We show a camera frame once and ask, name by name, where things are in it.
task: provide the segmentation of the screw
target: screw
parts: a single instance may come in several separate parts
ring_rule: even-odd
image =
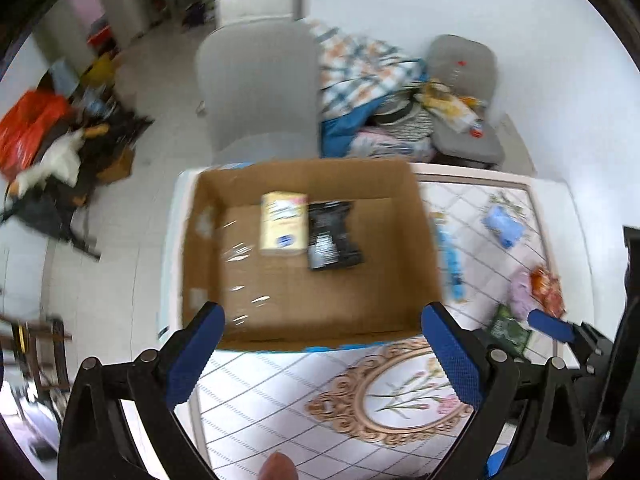
[[[82,361],[82,368],[85,370],[91,370],[95,365],[98,364],[98,359],[95,357],[88,357],[84,361]]]
[[[555,356],[551,358],[551,365],[553,368],[562,370],[564,368],[564,361],[562,360],[561,357]]]
[[[153,348],[145,350],[140,354],[140,360],[143,363],[150,363],[151,361],[154,361],[156,357],[158,357],[158,350],[154,350]]]
[[[503,363],[507,360],[507,354],[505,354],[505,352],[503,350],[500,350],[499,348],[491,350],[491,353],[489,355],[491,356],[491,359],[493,359],[497,363]]]

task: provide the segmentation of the black plastic wrapper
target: black plastic wrapper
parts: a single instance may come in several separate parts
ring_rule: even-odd
[[[362,262],[362,254],[347,232],[350,209],[351,202],[309,204],[309,269],[341,269]]]

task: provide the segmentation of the chair seat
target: chair seat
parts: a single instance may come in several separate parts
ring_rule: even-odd
[[[267,133],[257,134],[232,142],[214,157],[216,164],[233,162],[262,162],[277,158],[318,158],[318,136],[312,134]]]
[[[455,156],[482,162],[483,164],[501,164],[504,150],[495,130],[488,124],[482,124],[483,135],[472,137],[468,132],[456,133],[439,117],[433,116],[433,145],[443,155]]]

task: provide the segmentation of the orange bag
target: orange bag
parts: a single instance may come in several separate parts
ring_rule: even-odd
[[[8,181],[26,170],[49,129],[72,109],[52,92],[29,90],[0,121],[0,172]]]

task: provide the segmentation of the checkered cloth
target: checkered cloth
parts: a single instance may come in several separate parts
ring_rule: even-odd
[[[322,47],[320,89],[322,120],[335,119],[354,108],[385,96],[424,71],[419,58],[408,57],[396,46],[367,36],[348,36],[337,27],[308,20]]]

